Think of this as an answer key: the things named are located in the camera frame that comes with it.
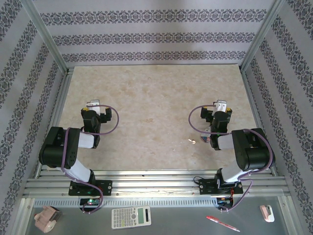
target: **screw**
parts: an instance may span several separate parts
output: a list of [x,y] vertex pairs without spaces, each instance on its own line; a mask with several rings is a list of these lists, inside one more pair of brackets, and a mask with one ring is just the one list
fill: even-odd
[[195,144],[196,141],[195,140],[191,140],[191,139],[188,139],[192,144]]

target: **floral stripe pattern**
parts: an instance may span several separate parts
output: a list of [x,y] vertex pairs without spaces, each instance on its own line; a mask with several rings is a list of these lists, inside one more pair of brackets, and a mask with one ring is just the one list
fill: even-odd
[[126,33],[54,36],[57,46],[138,43],[251,43],[254,33]]
[[[290,150],[289,142],[286,139],[285,131],[277,115],[277,111],[273,104],[273,100],[271,99],[269,90],[267,89],[267,86],[265,84],[263,74],[255,58],[252,59],[250,66],[253,71],[256,82],[258,84],[259,91],[261,93],[265,108],[268,112],[268,117],[271,121],[272,129],[275,131],[275,136],[278,142],[278,146],[281,150],[281,155],[283,159],[285,160],[285,164],[287,166],[288,173],[290,174],[292,185],[295,188],[297,198],[300,202],[300,207],[302,208],[302,213],[306,217],[306,222],[308,223],[309,231],[313,233],[312,202],[310,201],[309,194],[306,192],[306,187],[304,186],[304,182],[300,174],[300,169],[298,165],[295,163],[293,153]],[[257,101],[254,95],[253,95],[253,98],[254,98],[254,103],[257,104]]]
[[20,12],[22,4],[19,0],[7,0],[0,10],[0,42],[3,40],[11,23]]
[[17,43],[9,62],[3,70],[0,78],[0,109],[5,101],[7,93],[11,89],[12,82],[15,80],[18,71],[25,59],[26,53],[28,52],[33,40],[37,34],[37,30],[30,21],[24,30],[19,42]]
[[42,92],[40,100],[38,102],[36,112],[34,114],[32,123],[30,125],[29,131],[28,131],[28,134],[27,134],[27,137],[25,140],[25,144],[22,148],[21,155],[18,159],[16,169],[14,170],[14,176],[13,176],[12,182],[9,186],[9,191],[7,192],[7,197],[4,200],[4,206],[1,209],[0,234],[5,234],[6,228],[8,226],[8,222],[11,218],[11,213],[13,211],[16,199],[18,197],[18,192],[21,188],[22,179],[24,177],[24,174],[25,174],[25,171],[27,168],[28,160],[31,156],[32,147],[33,147],[34,142],[36,140],[36,136],[37,136],[41,121],[42,121],[43,116],[44,116],[45,108],[46,108],[46,105],[48,103],[50,92],[51,92],[52,86],[54,84],[57,72],[58,72],[58,65],[56,62],[54,62],[52,64],[51,70],[49,71],[49,76],[46,80],[43,92]]
[[305,94],[309,98],[309,102],[313,107],[313,73],[310,70],[307,62],[301,55],[300,50],[296,46],[295,41],[288,32],[282,19],[277,16],[273,22],[272,29],[283,48],[285,55],[289,59],[289,63],[292,65],[294,73],[298,76],[298,80],[305,91]]
[[159,22],[261,22],[265,9],[186,9],[41,13],[46,25]]
[[244,58],[245,51],[148,51],[63,54],[65,62],[137,60],[231,60]]
[[46,45],[43,44],[37,55],[33,68],[30,71],[16,108],[14,109],[12,119],[9,121],[9,126],[6,128],[6,132],[3,135],[3,139],[0,145],[0,176],[2,176],[5,162],[10,156],[11,148],[13,147],[13,143],[15,142],[17,132],[20,129],[20,125],[26,113],[27,107],[35,90],[37,81],[39,79],[40,73],[43,69],[48,54],[49,50]]
[[313,7],[308,0],[287,0],[310,38],[313,40]]
[[273,52],[271,51],[266,40],[261,43],[260,50],[267,63],[268,69],[273,76],[273,80],[285,105],[285,109],[289,115],[289,119],[291,120],[295,134],[299,139],[299,142],[301,143],[301,148],[305,153],[304,155],[307,159],[307,162],[309,163],[309,165],[311,166],[311,170],[313,171],[313,140],[308,133],[308,129],[305,126],[302,115],[300,114],[297,104],[292,97],[292,93],[289,90],[284,75],[281,72],[273,55]]

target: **calculator display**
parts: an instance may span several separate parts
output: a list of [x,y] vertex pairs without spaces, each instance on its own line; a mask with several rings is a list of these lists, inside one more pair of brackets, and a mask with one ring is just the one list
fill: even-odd
[[138,223],[143,224],[143,208],[138,209]]

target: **red pen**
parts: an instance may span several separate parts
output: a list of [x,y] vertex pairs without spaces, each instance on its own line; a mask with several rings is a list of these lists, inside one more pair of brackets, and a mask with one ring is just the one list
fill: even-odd
[[209,220],[211,220],[211,221],[213,221],[213,222],[215,222],[215,223],[218,223],[218,224],[220,224],[220,225],[223,225],[223,226],[225,226],[225,227],[227,227],[227,228],[229,228],[229,229],[232,229],[232,230],[234,230],[234,231],[240,232],[237,228],[235,228],[235,227],[233,227],[233,226],[231,226],[231,225],[228,225],[228,224],[225,224],[225,223],[221,222],[218,218],[215,218],[215,217],[213,217],[213,216],[207,216],[206,218],[209,219]]

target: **beige marble surface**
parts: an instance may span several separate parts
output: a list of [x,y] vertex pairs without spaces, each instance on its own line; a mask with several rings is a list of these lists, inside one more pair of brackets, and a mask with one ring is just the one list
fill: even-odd
[[[118,128],[102,136],[97,149],[79,149],[78,159],[93,170],[218,169],[235,160],[233,150],[215,151],[188,124],[196,106],[227,101],[233,114],[228,130],[255,122],[237,65],[75,67],[60,126],[83,126],[80,110],[100,99],[120,115]],[[116,123],[102,124],[102,132]],[[192,116],[208,125],[200,110]],[[196,140],[192,144],[188,139]]]

